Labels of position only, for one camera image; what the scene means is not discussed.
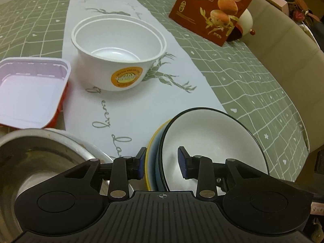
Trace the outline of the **white foam bowl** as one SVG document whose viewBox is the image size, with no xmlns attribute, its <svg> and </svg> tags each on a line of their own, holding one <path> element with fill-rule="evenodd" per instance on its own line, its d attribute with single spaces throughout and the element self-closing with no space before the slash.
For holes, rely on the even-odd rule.
<svg viewBox="0 0 324 243">
<path fill-rule="evenodd" d="M 138 85 L 167 48 L 153 25 L 127 15 L 91 16 L 71 32 L 89 83 L 105 91 Z"/>
</svg>

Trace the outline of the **cream egg-shaped ornament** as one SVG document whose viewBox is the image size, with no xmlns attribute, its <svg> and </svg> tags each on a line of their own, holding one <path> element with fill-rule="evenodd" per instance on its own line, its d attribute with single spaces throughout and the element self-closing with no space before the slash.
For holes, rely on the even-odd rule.
<svg viewBox="0 0 324 243">
<path fill-rule="evenodd" d="M 237 27 L 241 30 L 242 36 L 247 34 L 255 35 L 255 30 L 253 29 L 253 18 L 248 9 L 246 9 L 240 16 Z"/>
</svg>

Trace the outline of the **cream bowl yellow rim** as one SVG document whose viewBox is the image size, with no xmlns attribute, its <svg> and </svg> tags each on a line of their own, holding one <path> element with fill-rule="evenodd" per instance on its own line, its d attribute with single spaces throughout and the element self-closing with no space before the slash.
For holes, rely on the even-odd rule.
<svg viewBox="0 0 324 243">
<path fill-rule="evenodd" d="M 147 190 L 157 191 L 158 185 L 155 178 L 155 160 L 158 155 L 159 142 L 163 131 L 170 120 L 162 124 L 151 137 L 146 151 L 146 157 L 144 161 L 144 179 L 146 182 Z"/>
</svg>

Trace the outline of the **dark red round object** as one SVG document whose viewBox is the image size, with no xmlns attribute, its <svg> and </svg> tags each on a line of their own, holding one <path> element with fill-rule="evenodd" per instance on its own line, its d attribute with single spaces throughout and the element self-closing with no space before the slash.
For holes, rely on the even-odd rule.
<svg viewBox="0 0 324 243">
<path fill-rule="evenodd" d="M 235 40 L 238 40 L 240 38 L 242 38 L 243 36 L 243 29 L 240 25 L 237 25 L 234 27 L 234 29 L 232 30 L 232 32 L 229 34 L 228 38 L 227 38 L 227 42 L 232 42 Z"/>
</svg>

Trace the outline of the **green checkered tablecloth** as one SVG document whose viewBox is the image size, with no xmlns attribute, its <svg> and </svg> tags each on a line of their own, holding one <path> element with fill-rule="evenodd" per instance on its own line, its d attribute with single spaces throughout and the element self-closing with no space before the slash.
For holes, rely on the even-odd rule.
<svg viewBox="0 0 324 243">
<path fill-rule="evenodd" d="M 267 172 L 295 181 L 309 154 L 302 119 L 285 90 L 243 42 L 219 47 L 169 18 L 175 0 L 1 1 L 1 58 L 63 58 L 71 63 L 64 103 L 67 131 L 111 157 L 148 144 L 155 130 L 178 113 L 209 107 L 228 113 L 258 141 Z M 149 22 L 167 40 L 166 52 L 145 79 L 123 92 L 88 82 L 71 41 L 89 16 L 129 15 Z"/>
</svg>

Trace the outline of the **quail eggs snack bag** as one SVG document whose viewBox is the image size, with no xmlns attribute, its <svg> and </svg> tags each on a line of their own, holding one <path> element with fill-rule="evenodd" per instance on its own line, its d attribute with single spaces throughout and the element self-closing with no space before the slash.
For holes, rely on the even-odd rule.
<svg viewBox="0 0 324 243">
<path fill-rule="evenodd" d="M 176 0 L 169 18 L 223 46 L 252 0 Z"/>
</svg>

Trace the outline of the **potted plant leaves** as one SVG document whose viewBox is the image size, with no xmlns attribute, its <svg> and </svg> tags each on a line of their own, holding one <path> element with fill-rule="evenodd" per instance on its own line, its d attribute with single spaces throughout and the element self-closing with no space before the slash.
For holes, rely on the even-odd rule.
<svg viewBox="0 0 324 243">
<path fill-rule="evenodd" d="M 321 22 L 318 16 L 314 15 L 304 0 L 284 0 L 288 3 L 288 16 L 298 24 L 305 24 L 311 28 L 317 22 Z"/>
</svg>

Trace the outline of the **red rectangular tray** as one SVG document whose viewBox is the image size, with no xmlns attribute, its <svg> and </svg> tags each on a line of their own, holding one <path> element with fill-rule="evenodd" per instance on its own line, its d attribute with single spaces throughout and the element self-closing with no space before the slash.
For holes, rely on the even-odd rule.
<svg viewBox="0 0 324 243">
<path fill-rule="evenodd" d="M 60 58 L 1 60 L 1 125 L 44 128 L 54 118 L 71 74 Z"/>
</svg>

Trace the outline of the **beige padded bench back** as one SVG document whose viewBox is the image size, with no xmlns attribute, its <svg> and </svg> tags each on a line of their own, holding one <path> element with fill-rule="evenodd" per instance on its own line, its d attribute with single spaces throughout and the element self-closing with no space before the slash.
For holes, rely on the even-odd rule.
<svg viewBox="0 0 324 243">
<path fill-rule="evenodd" d="M 294 103 L 314 151 L 323 146 L 323 51 L 266 0 L 252 0 L 248 10 L 256 34 L 243 41 Z"/>
</svg>

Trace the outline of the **stainless steel bowl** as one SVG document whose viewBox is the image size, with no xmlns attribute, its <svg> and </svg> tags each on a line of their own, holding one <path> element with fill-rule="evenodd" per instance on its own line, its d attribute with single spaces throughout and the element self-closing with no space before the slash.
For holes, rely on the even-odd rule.
<svg viewBox="0 0 324 243">
<path fill-rule="evenodd" d="M 23 129 L 2 136 L 1 242 L 12 242 L 21 233 L 14 203 L 22 192 L 94 158 L 113 161 L 94 145 L 59 129 Z"/>
</svg>

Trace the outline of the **white floral plate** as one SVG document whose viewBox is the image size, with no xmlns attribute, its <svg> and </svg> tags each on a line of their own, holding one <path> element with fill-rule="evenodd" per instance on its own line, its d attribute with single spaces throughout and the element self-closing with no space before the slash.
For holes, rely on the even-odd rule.
<svg viewBox="0 0 324 243">
<path fill-rule="evenodd" d="M 129 193 L 129 182 L 127 180 L 127 164 L 132 163 L 133 159 L 131 156 L 119 157 L 116 162 L 113 163 L 113 159 L 104 153 L 102 150 L 96 146 L 90 144 L 89 142 L 82 141 L 80 138 L 68 133 L 67 131 L 47 128 L 48 131 L 53 131 L 72 139 L 73 141 L 80 144 L 88 152 L 90 152 L 95 158 L 99 159 L 101 163 L 110 163 L 112 166 L 111 175 L 109 177 L 109 189 L 108 196 L 111 199 L 116 199 L 117 201 L 122 201 L 130 198 Z"/>
</svg>

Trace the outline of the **blue enamel bowl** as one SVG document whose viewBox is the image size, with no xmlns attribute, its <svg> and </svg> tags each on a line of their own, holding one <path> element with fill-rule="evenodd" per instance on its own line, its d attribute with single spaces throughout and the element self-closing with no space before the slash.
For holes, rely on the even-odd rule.
<svg viewBox="0 0 324 243">
<path fill-rule="evenodd" d="M 237 159 L 264 173 L 269 172 L 261 146 L 251 132 L 232 116 L 211 108 L 192 108 L 175 116 L 158 137 L 155 178 L 159 191 L 196 191 L 197 180 L 184 179 L 177 150 L 190 156 L 209 157 L 214 163 Z"/>
</svg>

